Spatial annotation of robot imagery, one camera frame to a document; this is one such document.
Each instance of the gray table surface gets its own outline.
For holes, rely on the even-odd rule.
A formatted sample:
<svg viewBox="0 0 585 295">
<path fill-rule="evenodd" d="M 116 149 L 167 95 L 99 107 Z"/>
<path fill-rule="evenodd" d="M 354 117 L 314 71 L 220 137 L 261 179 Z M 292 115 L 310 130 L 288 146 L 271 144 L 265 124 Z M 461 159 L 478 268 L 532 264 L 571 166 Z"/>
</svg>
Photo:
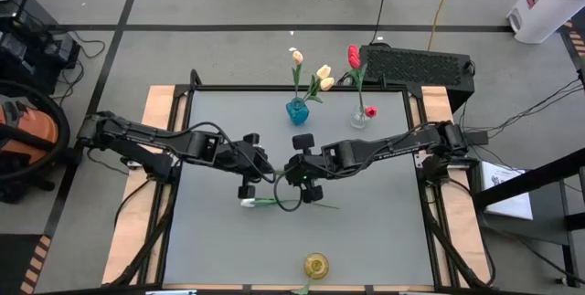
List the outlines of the gray table surface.
<svg viewBox="0 0 585 295">
<path fill-rule="evenodd" d="M 234 141 L 257 132 L 277 169 L 296 153 L 292 137 L 297 134 L 311 132 L 314 153 L 319 153 L 328 143 L 371 141 L 408 129 L 401 93 L 364 93 L 365 104 L 377 106 L 379 113 L 360 131 L 349 125 L 356 93 L 321 93 L 324 104 L 309 102 L 311 113 L 301 127 L 290 123 L 284 109 L 292 95 L 196 92 L 190 122 L 213 121 Z M 302 205 L 286 213 L 277 206 L 245 208 L 237 198 L 240 184 L 235 174 L 184 166 L 165 284 L 304 284 L 303 261 L 319 252 L 329 259 L 330 272 L 318 284 L 432 285 L 411 155 L 374 163 L 351 178 L 319 181 L 324 189 L 320 203 L 340 209 Z M 279 185 L 282 198 L 298 198 L 297 191 L 286 182 Z M 257 184 L 256 197 L 272 197 L 272 186 Z"/>
</svg>

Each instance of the wooden table frame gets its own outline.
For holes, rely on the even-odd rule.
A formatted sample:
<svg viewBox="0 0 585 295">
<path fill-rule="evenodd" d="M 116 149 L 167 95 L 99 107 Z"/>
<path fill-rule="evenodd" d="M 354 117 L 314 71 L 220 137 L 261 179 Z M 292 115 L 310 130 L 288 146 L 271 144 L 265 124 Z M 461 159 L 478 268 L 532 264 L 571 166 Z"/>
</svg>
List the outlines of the wooden table frame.
<svg viewBox="0 0 585 295">
<path fill-rule="evenodd" d="M 185 116 L 190 114 L 190 99 L 188 94 L 190 87 L 177 86 L 152 86 L 144 107 L 142 123 L 157 128 L 168 130 L 181 130 L 186 127 L 188 120 Z M 423 87 L 422 100 L 412 96 L 405 102 L 410 105 L 412 123 L 417 125 L 421 121 L 452 121 L 452 112 L 444 87 Z M 464 170 L 450 170 L 450 177 L 465 185 L 467 176 Z M 130 171 L 126 183 L 124 197 L 131 193 L 137 186 L 143 183 L 145 174 L 142 170 Z M 144 243 L 148 230 L 152 230 L 156 224 L 153 218 L 158 212 L 158 218 L 165 210 L 170 194 L 170 186 L 164 184 L 148 185 L 133 198 L 123 209 L 119 216 L 118 224 L 114 230 L 112 246 L 108 256 L 108 262 L 103 274 L 102 282 L 107 283 L 116 279 L 132 260 L 138 249 Z M 473 208 L 472 198 L 458 188 L 455 184 L 445 184 L 437 197 L 437 205 L 431 205 L 431 211 L 435 216 L 444 209 L 444 217 L 449 228 L 449 235 L 454 247 L 461 254 L 468 266 L 475 272 L 479 279 L 488 281 L 489 268 L 484 253 L 484 244 L 481 238 L 479 226 Z M 163 243 L 168 241 L 168 232 L 157 241 L 149 259 L 144 263 L 141 272 L 134 278 L 133 283 L 156 283 L 162 280 L 160 269 L 165 264 L 165 250 Z M 465 282 L 454 270 L 446 258 L 445 253 L 434 239 L 436 252 L 436 266 L 438 278 L 442 286 L 466 287 Z M 302 285 L 251 285 L 252 290 L 294 290 Z M 188 285 L 163 285 L 165 289 L 197 289 L 197 290 L 244 290 L 244 285 L 225 284 L 188 284 Z M 329 291 L 367 291 L 366 286 L 312 286 L 311 290 Z M 410 286 L 410 285 L 376 285 L 373 291 L 433 291 L 434 286 Z"/>
</svg>

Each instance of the metal stand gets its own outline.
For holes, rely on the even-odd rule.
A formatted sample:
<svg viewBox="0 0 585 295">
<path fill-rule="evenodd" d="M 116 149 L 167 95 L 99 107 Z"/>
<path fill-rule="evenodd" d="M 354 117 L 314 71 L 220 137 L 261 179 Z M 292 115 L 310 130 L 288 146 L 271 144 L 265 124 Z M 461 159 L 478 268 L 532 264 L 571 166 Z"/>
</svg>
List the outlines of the metal stand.
<svg viewBox="0 0 585 295">
<path fill-rule="evenodd" d="M 562 241 L 551 242 L 559 243 L 562 246 L 565 270 L 571 274 L 577 275 L 577 261 L 575 259 L 575 250 L 571 231 L 585 228 L 585 213 L 569 214 L 564 191 L 565 188 L 564 184 L 562 183 L 562 179 L 570 177 L 574 174 L 579 174 L 581 190 L 584 193 L 583 201 L 585 202 L 585 168 L 582 167 L 583 165 L 585 165 L 585 148 L 557 159 L 552 163 L 547 163 L 538 167 L 537 169 L 521 174 L 488 190 L 481 191 L 473 196 L 473 203 L 475 204 L 476 209 L 483 210 L 490 204 L 506 200 L 516 195 L 534 191 L 540 187 L 543 187 L 544 185 L 554 184 L 560 181 L 561 187 L 559 189 L 562 198 L 564 216 L 560 217 L 560 221 L 557 221 L 557 219 L 553 216 L 547 221 L 547 224 L 542 223 L 539 225 L 539 227 L 550 226 L 555 228 L 555 231 L 558 231 L 559 228 L 562 228 L 562 230 L 567 233 L 566 237 L 564 237 Z M 531 202 L 534 208 L 535 200 L 532 196 Z M 512 221 L 511 219 L 508 219 L 507 222 L 518 226 L 511 232 L 517 233 L 521 236 L 549 241 L 549 238 L 542 237 L 543 230 L 535 230 L 534 224 L 538 224 L 536 216 L 535 221 Z M 580 284 L 574 278 L 567 277 L 564 281 L 565 282 L 563 283 L 566 283 L 568 286 L 575 288 L 580 287 Z"/>
</svg>

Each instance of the white paper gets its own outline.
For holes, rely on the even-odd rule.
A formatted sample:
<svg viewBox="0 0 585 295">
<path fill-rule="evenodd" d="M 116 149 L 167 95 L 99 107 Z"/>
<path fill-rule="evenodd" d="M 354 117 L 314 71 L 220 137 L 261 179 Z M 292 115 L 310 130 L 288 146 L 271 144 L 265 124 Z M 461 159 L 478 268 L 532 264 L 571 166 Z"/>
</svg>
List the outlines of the white paper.
<svg viewBox="0 0 585 295">
<path fill-rule="evenodd" d="M 523 174 L 523 170 L 510 170 L 506 167 L 499 166 L 493 163 L 482 162 L 482 184 L 484 190 L 487 190 L 495 185 Z M 530 195 L 528 193 L 517 195 L 508 198 L 499 203 L 491 204 L 486 209 L 486 212 L 513 216 L 532 220 L 532 207 L 530 206 Z"/>
</svg>

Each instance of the yellow cable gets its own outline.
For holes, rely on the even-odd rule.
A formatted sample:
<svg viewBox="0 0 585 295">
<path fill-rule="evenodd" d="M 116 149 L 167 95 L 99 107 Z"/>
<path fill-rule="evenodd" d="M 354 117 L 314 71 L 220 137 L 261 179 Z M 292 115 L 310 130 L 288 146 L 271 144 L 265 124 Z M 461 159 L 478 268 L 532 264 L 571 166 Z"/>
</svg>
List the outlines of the yellow cable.
<svg viewBox="0 0 585 295">
<path fill-rule="evenodd" d="M 439 19 L 439 13 L 441 12 L 442 4 L 443 4 L 444 1 L 445 0 L 441 0 L 441 3 L 439 4 L 439 8 L 437 9 L 437 13 L 435 14 L 435 19 L 432 21 L 431 38 L 429 39 L 429 46 L 427 47 L 427 50 L 428 51 L 431 50 L 432 38 L 435 35 L 435 28 L 437 27 L 437 19 Z"/>
</svg>

